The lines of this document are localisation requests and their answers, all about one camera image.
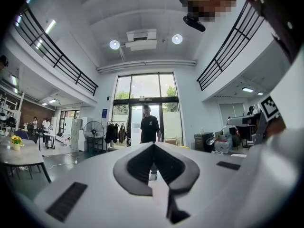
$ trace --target ceiling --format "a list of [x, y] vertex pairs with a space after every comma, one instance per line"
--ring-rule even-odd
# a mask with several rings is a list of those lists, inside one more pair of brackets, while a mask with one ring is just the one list
[[73, 96], [65, 93], [59, 88], [54, 87], [41, 76], [25, 66], [13, 54], [5, 48], [0, 50], [0, 54], [4, 54], [9, 60], [9, 67], [5, 68], [0, 74], [0, 83], [13, 91], [13, 84], [11, 75], [18, 78], [17, 89], [24, 92], [27, 99], [36, 103], [47, 103], [52, 107], [59, 107], [63, 105], [71, 105], [82, 103]]
[[[273, 41], [266, 50], [249, 66], [242, 75], [236, 77], [215, 97], [248, 98], [257, 97], [257, 93], [270, 93], [282, 79], [290, 64], [279, 45]], [[242, 90], [247, 87], [254, 92]]]
[[[43, 27], [56, 20], [50, 33], [55, 42], [73, 33], [99, 67], [122, 62], [109, 43], [115, 39], [124, 45], [131, 30], [157, 29], [157, 48], [132, 52], [122, 47], [126, 61], [192, 60], [203, 36], [183, 22], [186, 11], [179, 0], [32, 0], [29, 5]], [[179, 45], [172, 43], [175, 34], [183, 36]]]

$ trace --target potted plant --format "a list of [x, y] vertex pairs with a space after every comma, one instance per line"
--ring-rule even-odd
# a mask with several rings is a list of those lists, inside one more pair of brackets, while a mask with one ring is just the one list
[[15, 136], [15, 135], [12, 136], [11, 143], [14, 144], [14, 150], [17, 150], [17, 151], [20, 150], [20, 147], [24, 146], [22, 144], [22, 139], [20, 137], [18, 137], [18, 136]]

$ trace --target air conditioner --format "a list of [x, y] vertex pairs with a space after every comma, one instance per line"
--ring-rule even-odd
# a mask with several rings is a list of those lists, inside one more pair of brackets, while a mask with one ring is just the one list
[[156, 29], [139, 29], [127, 32], [128, 41], [125, 46], [131, 51], [156, 49]]

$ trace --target person in white shirt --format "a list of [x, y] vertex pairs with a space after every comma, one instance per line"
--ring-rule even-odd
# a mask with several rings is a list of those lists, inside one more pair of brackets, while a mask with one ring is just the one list
[[32, 121], [32, 124], [33, 124], [33, 134], [36, 134], [37, 124], [38, 124], [37, 117], [34, 116], [34, 120]]
[[[43, 122], [42, 122], [42, 126], [43, 126], [43, 133], [48, 133], [49, 132], [49, 127], [50, 127], [51, 123], [49, 122], [48, 118], [46, 118]], [[43, 144], [45, 144], [45, 136], [42, 135], [43, 138]]]

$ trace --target metal railing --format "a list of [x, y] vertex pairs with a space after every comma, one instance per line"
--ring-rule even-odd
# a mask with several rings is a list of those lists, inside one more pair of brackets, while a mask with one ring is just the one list
[[17, 15], [14, 27], [23, 39], [53, 68], [87, 92], [95, 95], [98, 87], [59, 49], [39, 24], [27, 5]]
[[246, 1], [223, 45], [197, 79], [202, 91], [239, 55], [260, 28], [263, 21], [264, 18], [260, 17], [249, 2]]

